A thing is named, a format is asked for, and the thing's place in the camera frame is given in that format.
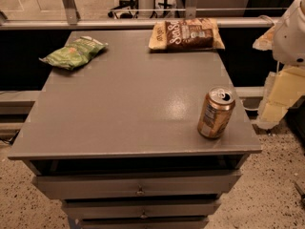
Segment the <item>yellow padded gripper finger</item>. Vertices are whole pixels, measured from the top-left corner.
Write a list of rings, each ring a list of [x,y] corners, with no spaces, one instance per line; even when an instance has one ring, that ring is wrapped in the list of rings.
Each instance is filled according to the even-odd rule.
[[[260,129],[272,129],[304,94],[304,66],[285,65],[280,72],[269,73],[258,107],[256,125]]]
[[[274,33],[275,26],[272,26],[254,41],[253,48],[259,51],[271,50],[273,48]]]

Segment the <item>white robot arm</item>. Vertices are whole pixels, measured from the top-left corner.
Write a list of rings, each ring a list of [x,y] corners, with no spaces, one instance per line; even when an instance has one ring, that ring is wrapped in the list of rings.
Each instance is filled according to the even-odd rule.
[[[305,1],[294,0],[281,18],[256,39],[253,48],[271,50],[276,72],[265,80],[255,124],[272,129],[305,95]]]

